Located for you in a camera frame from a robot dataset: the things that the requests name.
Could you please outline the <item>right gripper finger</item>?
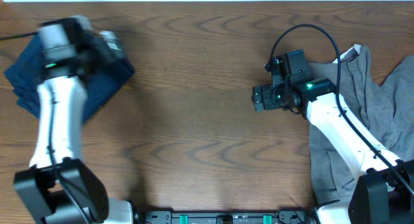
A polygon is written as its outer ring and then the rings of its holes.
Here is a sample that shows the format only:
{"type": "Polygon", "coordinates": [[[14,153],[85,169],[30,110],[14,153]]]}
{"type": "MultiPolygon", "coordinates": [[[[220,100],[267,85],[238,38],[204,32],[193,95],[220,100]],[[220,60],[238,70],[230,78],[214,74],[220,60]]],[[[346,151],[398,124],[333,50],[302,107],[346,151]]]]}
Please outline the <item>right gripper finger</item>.
{"type": "Polygon", "coordinates": [[[261,112],[265,110],[265,104],[262,99],[254,99],[253,103],[256,112],[261,112]]]}
{"type": "Polygon", "coordinates": [[[253,87],[252,100],[264,100],[267,85],[258,85],[253,87]]]}

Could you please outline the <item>navy blue shorts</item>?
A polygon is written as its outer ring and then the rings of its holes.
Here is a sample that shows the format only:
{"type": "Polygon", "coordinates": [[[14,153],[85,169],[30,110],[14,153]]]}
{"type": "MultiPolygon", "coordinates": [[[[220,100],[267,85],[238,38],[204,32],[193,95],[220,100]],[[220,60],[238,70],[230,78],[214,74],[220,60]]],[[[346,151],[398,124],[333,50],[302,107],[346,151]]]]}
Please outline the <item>navy blue shorts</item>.
{"type": "MultiPolygon", "coordinates": [[[[36,86],[41,82],[42,44],[34,36],[15,64],[4,75],[15,89],[18,86],[36,86]]],[[[135,68],[127,58],[115,62],[87,77],[87,101],[83,110],[83,122],[87,122],[110,98],[134,75],[135,68]]]]}
{"type": "Polygon", "coordinates": [[[24,86],[14,89],[14,93],[17,95],[17,105],[26,109],[30,114],[39,118],[40,114],[40,101],[39,95],[36,91],[36,86],[24,86]]]}

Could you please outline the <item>grey shorts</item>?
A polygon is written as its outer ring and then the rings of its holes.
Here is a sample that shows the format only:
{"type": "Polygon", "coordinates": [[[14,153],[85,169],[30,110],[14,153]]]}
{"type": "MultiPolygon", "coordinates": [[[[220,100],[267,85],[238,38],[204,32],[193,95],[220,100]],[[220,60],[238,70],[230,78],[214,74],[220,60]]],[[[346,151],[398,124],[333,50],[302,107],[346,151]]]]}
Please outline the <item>grey shorts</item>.
{"type": "MultiPolygon", "coordinates": [[[[371,78],[371,51],[354,45],[341,55],[340,93],[366,128],[403,161],[413,159],[413,56],[406,56],[382,85],[371,78]]],[[[311,180],[317,203],[352,198],[356,181],[334,146],[309,127],[311,180]]]]}

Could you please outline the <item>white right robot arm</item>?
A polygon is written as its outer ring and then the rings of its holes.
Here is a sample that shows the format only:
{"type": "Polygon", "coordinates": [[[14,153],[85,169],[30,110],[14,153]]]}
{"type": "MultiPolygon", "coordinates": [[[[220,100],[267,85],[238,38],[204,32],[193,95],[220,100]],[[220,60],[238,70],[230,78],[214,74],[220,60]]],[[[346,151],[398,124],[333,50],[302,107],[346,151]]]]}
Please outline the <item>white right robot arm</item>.
{"type": "Polygon", "coordinates": [[[328,79],[253,88],[256,111],[289,109],[316,126],[334,146],[356,186],[350,201],[316,208],[310,223],[412,223],[413,162],[404,162],[367,130],[328,79]]]}

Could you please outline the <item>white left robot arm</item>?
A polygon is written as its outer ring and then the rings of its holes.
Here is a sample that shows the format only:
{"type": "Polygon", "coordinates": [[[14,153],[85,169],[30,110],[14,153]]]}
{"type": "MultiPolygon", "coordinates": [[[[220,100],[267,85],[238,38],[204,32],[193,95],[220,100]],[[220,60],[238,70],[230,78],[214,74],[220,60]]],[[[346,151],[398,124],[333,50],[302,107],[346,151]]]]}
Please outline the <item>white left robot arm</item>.
{"type": "Polygon", "coordinates": [[[82,125],[87,63],[62,30],[39,30],[47,64],[37,86],[41,100],[38,141],[28,170],[14,186],[36,223],[135,223],[128,201],[108,198],[103,183],[83,163],[82,125]]]}

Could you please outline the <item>folded navy blue shorts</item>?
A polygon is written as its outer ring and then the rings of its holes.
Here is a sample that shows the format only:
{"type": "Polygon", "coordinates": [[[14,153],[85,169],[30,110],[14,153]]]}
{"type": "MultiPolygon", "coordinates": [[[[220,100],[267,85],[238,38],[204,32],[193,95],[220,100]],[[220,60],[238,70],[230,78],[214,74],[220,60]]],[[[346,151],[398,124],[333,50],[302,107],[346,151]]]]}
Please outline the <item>folded navy blue shorts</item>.
{"type": "Polygon", "coordinates": [[[30,114],[39,118],[40,114],[40,101],[39,95],[36,91],[36,86],[24,86],[14,89],[14,93],[17,95],[17,105],[26,109],[30,114]]]}

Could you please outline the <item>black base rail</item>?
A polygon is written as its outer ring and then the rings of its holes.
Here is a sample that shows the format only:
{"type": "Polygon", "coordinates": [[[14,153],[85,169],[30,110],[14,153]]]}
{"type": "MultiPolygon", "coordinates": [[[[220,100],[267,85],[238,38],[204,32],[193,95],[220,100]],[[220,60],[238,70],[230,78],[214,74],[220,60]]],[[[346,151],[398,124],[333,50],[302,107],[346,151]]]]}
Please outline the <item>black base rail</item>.
{"type": "Polygon", "coordinates": [[[282,208],[268,212],[175,212],[156,210],[141,214],[144,224],[317,224],[312,212],[282,208]]]}

